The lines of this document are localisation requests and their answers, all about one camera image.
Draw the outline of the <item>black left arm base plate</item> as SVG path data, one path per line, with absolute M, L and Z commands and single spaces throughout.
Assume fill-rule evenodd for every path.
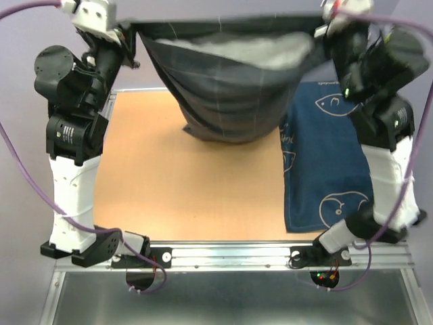
M 168 246 L 152 247 L 150 249 L 149 260 L 159 264 L 164 269 L 171 268 L 173 258 L 173 249 Z M 154 264 L 144 261 L 133 255 L 119 255 L 111 260 L 111 268 L 113 269 L 149 269 L 155 267 Z

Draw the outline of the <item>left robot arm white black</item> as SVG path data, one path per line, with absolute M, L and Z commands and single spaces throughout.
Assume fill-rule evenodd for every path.
M 89 32 L 79 34 L 89 46 L 81 58 L 62 45 L 52 45 L 35 59 L 35 91 L 48 103 L 46 152 L 53 174 L 53 229 L 41 254 L 91 267 L 116 253 L 122 238 L 93 222 L 95 178 L 108 120 L 102 115 L 122 66 L 138 68 L 135 27 L 114 27 L 119 43 Z

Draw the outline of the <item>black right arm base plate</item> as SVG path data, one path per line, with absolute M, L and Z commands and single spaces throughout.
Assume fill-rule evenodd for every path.
M 305 267 L 348 267 L 352 265 L 348 247 L 336 253 L 328 253 L 318 246 L 293 246 L 290 250 L 288 266 L 292 269 Z

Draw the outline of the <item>grey checked pillowcase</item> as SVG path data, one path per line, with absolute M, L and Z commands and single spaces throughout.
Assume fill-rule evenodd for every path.
M 204 141 L 244 143 L 272 132 L 303 76 L 326 62 L 323 46 L 314 38 L 322 24 L 319 16 L 270 15 L 136 26 L 158 76 L 179 104 L 187 131 Z M 241 36 L 302 32 L 312 37 L 314 48 L 296 68 L 267 70 L 156 42 L 190 41 L 219 32 Z

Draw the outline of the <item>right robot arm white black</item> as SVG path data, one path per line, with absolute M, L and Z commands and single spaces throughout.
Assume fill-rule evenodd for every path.
M 373 44 L 368 36 L 365 22 L 323 34 L 342 95 L 356 106 L 349 117 L 367 159 L 373 197 L 313 241 L 302 254 L 313 263 L 328 263 L 358 239 L 396 244 L 426 218 L 413 193 L 413 109 L 398 91 L 430 63 L 408 30 L 393 28 Z

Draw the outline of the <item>white stained pillow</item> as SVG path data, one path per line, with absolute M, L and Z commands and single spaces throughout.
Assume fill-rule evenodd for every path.
M 158 39 L 156 42 L 230 59 L 267 70 L 296 68 L 314 48 L 312 37 L 304 32 L 274 36 L 241 36 L 218 32 L 190 41 Z

